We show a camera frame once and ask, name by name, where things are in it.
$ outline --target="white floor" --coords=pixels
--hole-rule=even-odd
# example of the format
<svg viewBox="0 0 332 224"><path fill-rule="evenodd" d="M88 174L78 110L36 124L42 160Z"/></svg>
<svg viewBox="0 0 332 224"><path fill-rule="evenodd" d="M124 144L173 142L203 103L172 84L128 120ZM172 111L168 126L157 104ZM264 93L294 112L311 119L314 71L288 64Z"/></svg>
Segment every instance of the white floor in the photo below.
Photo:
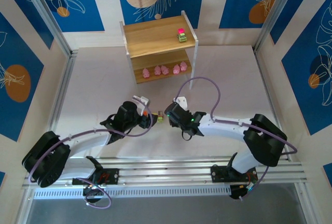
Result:
<svg viewBox="0 0 332 224"><path fill-rule="evenodd" d="M200 46L195 75L209 77L219 85L222 98L215 115L250 118L260 113L274 122L251 46ZM139 85L139 91L151 100L152 112L157 112L171 104L185 80L185 76L177 76L147 82ZM57 134L65 137L98 127L99 122L116 113L123 101L130 100L134 94L137 94L136 85L124 48L81 48ZM214 86L204 80L195 81L192 90L188 84L181 95L187 97L191 112L209 113L217 99ZM143 131L136 127L132 133ZM243 147L243 143L223 137L195 136L191 141L184 141L180 129L171 128L165 117L164 123L157 123L142 137L124 138L102 150L95 148L81 155L197 158L230 156Z"/></svg>

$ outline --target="wooden shelf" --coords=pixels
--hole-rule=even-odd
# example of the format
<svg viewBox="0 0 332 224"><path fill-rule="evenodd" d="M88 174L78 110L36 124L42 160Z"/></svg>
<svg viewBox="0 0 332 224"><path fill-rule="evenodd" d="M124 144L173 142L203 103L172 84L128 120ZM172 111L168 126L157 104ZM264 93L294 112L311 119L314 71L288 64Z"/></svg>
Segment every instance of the wooden shelf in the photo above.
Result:
<svg viewBox="0 0 332 224"><path fill-rule="evenodd" d="M180 65L182 61L188 60L189 59L186 50L178 50L163 54L148 54L143 57L135 57L131 59L131 63L133 70L137 70L174 62L177 62Z"/></svg>
<svg viewBox="0 0 332 224"><path fill-rule="evenodd" d="M169 52L153 56L154 56L153 58L151 58L152 57L151 55L147 55L145 57L132 59L132 64L137 84L191 73L192 70L191 64L185 50ZM178 75L174 75L173 67L176 64L180 65L182 61L187 63L188 65L187 70L185 72L180 72ZM161 74L159 76L156 76L154 71L157 65L166 66L169 69L169 74L168 75ZM150 72L150 77L148 79L143 78L144 68L147 68Z"/></svg>
<svg viewBox="0 0 332 224"><path fill-rule="evenodd" d="M185 30L187 41L179 42L177 30ZM183 15L123 26L131 58L161 54L195 46L195 38Z"/></svg>

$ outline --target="metal grate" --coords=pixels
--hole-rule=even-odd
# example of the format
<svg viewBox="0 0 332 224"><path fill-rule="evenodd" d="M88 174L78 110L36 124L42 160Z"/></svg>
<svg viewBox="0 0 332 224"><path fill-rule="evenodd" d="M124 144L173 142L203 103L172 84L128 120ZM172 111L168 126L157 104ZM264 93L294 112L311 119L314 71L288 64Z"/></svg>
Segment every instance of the metal grate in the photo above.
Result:
<svg viewBox="0 0 332 224"><path fill-rule="evenodd" d="M189 197L204 195L231 195L230 187L217 186L182 186L182 187L117 187L106 188L112 198L134 197ZM82 188L36 189L34 199L77 199L82 198Z"/></svg>

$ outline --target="pink toy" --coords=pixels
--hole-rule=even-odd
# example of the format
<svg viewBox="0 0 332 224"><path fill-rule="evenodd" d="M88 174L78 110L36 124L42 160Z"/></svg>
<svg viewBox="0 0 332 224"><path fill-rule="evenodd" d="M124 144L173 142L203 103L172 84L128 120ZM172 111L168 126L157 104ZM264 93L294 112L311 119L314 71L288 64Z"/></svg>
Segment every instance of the pink toy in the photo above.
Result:
<svg viewBox="0 0 332 224"><path fill-rule="evenodd" d="M150 77L150 72L146 68L143 69L143 78L147 79Z"/></svg>
<svg viewBox="0 0 332 224"><path fill-rule="evenodd" d="M161 71L163 75L168 75L169 70L167 67L165 67L164 65L161 66Z"/></svg>
<svg viewBox="0 0 332 224"><path fill-rule="evenodd" d="M156 67L155 67L155 75L156 75L156 76L159 76L160 74L161 74L161 69L160 69L159 66L156 66Z"/></svg>
<svg viewBox="0 0 332 224"><path fill-rule="evenodd" d="M173 74L178 75L179 73L180 73L180 66L176 64L173 68Z"/></svg>
<svg viewBox="0 0 332 224"><path fill-rule="evenodd" d="M180 68L181 68L181 71L182 72L184 72L184 71L186 71L187 70L187 63L185 63L185 62L182 62L181 64L180 64Z"/></svg>

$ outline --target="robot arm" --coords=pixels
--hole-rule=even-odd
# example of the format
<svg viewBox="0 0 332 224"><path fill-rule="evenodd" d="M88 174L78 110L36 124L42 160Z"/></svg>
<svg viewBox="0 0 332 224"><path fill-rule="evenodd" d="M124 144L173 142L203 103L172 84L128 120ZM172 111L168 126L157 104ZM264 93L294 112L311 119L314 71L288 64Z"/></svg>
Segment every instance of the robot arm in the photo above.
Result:
<svg viewBox="0 0 332 224"><path fill-rule="evenodd" d="M222 136L245 142L247 149L233 155L224 177L229 180L237 180L242 174L258 165L277 166L282 154L284 143L262 134L252 127L260 127L264 130L287 140L287 136L278 129L264 115L256 114L252 119L229 119L213 117L204 112L192 114L187 110L187 101L184 97L178 97L166 110L172 127L181 128L182 133L187 133L190 138L199 136Z"/></svg>
<svg viewBox="0 0 332 224"><path fill-rule="evenodd" d="M91 149L96 146L105 146L119 139L124 135L114 133L112 130L129 133L137 125L143 129L149 128L151 124L150 116L145 116L143 111L145 106L149 105L149 100L145 97L134 96L139 102L124 102L118 109L116 114L110 115L100 124L105 126L109 132L90 133L84 137L76 138L73 145L60 144L50 154L48 154L39 164L32 177L36 180L40 187L48 187L58 179L67 178L89 178L93 183L107 183L102 175L109 174L107 169L102 166L93 157L84 159L69 159L75 154ZM157 116L153 115L152 125L157 122ZM41 156L58 143L59 136L54 132L46 132L28 152L22 161L22 165L30 173Z"/></svg>

